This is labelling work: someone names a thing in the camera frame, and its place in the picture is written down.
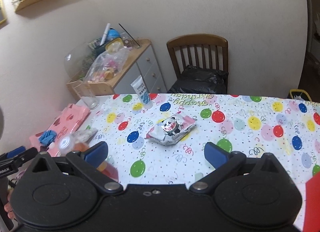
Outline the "person's left hand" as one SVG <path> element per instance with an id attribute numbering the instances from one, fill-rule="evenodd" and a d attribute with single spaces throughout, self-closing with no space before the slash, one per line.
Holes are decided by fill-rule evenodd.
<path id="1" fill-rule="evenodd" d="M 10 198 L 11 198 L 12 192 L 13 192 L 12 190 L 8 191 L 8 195 L 7 195 L 8 202 L 4 205 L 4 210 L 6 211 L 8 218 L 10 218 L 11 220 L 14 220 L 16 217 L 12 211 L 12 206 L 10 204 Z"/>

